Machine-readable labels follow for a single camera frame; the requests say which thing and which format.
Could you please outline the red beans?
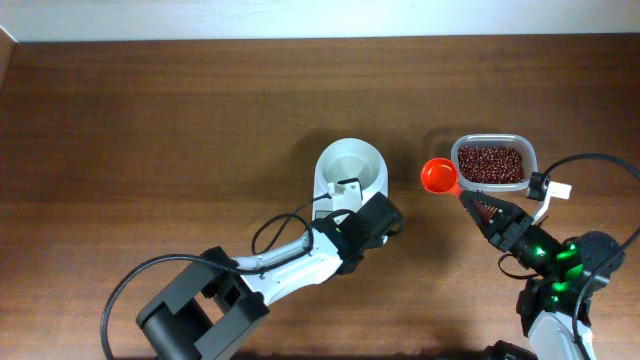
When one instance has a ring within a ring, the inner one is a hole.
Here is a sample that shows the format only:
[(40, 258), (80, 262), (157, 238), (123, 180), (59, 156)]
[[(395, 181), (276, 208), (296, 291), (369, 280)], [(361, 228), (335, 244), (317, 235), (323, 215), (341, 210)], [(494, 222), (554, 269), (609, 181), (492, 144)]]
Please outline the red beans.
[(525, 179), (523, 158), (505, 146), (463, 146), (458, 150), (459, 170), (474, 183), (515, 184)]

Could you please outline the white digital kitchen scale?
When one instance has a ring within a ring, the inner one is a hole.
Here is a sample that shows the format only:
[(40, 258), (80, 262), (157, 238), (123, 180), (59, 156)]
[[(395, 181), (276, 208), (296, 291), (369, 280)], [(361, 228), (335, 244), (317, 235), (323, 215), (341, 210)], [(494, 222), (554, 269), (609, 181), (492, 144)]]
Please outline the white digital kitchen scale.
[(337, 140), (315, 166), (312, 219), (341, 209), (358, 212), (378, 192), (389, 196), (388, 168), (381, 153), (357, 138)]

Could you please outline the clear plastic bean container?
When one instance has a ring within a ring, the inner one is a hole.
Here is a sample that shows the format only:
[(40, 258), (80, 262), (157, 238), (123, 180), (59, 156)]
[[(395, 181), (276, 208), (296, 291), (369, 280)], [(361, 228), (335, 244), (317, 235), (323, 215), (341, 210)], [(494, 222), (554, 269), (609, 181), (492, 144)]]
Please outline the clear plastic bean container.
[(538, 171), (533, 146), (519, 135), (465, 135), (454, 143), (450, 155), (459, 172), (459, 185), (465, 190), (524, 190)]

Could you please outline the red plastic measuring scoop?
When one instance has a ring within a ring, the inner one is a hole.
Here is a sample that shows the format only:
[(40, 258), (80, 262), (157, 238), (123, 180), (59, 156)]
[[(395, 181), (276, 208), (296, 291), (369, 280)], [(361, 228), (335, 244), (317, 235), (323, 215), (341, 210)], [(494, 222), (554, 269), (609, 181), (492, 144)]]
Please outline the red plastic measuring scoop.
[(459, 171), (449, 159), (428, 160), (421, 170), (420, 179), (427, 192), (439, 195), (450, 194), (456, 197), (462, 193), (459, 185)]

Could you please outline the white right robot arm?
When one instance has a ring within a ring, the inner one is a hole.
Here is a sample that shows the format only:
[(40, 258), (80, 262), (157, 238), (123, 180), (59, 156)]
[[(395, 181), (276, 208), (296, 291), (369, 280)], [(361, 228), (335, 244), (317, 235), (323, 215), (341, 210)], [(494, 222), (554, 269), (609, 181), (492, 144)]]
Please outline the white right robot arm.
[(518, 205), (482, 192), (458, 199), (493, 247), (532, 271), (520, 277), (516, 312), (533, 356), (593, 359), (591, 297), (624, 262), (624, 247), (600, 231), (559, 241)]

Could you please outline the white round bowl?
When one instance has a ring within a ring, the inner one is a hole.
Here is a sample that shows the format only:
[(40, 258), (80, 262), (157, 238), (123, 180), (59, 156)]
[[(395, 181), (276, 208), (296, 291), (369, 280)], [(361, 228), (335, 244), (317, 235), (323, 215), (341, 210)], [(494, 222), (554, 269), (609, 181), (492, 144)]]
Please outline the white round bowl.
[(388, 169), (376, 147), (357, 138), (331, 143), (319, 156), (314, 173), (314, 192), (328, 190), (328, 184), (351, 178), (360, 181), (363, 194), (388, 194)]

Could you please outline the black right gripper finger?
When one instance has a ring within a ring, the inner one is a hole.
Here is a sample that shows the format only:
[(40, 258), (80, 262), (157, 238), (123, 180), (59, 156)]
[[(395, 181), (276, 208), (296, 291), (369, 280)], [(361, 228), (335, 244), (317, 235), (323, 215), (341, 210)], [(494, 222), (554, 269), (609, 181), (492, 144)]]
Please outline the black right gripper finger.
[(472, 205), (471, 205), (470, 197), (471, 197), (471, 194), (473, 192), (479, 192), (479, 191), (464, 190), (460, 194), (459, 200), (460, 200), (461, 204), (463, 205), (464, 209), (471, 216), (472, 220), (474, 221), (474, 223), (476, 224), (478, 229), (481, 231), (482, 235), (487, 240), (489, 240), (496, 233), (496, 215), (493, 217), (492, 220), (481, 220), (480, 217), (478, 216), (478, 214), (473, 210)]
[(518, 217), (523, 210), (516, 204), (486, 195), (482, 192), (471, 194), (471, 205), (481, 220), (492, 220), (497, 214)]

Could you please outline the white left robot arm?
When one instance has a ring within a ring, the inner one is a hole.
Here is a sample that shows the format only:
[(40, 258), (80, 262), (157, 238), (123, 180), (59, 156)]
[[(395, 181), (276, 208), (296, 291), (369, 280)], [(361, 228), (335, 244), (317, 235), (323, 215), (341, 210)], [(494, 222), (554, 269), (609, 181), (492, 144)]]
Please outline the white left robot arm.
[(352, 273), (368, 249), (402, 231), (404, 218), (382, 193), (359, 210), (340, 209), (306, 224), (296, 241), (251, 257), (221, 247), (201, 254), (137, 315), (160, 359), (229, 359), (277, 300)]

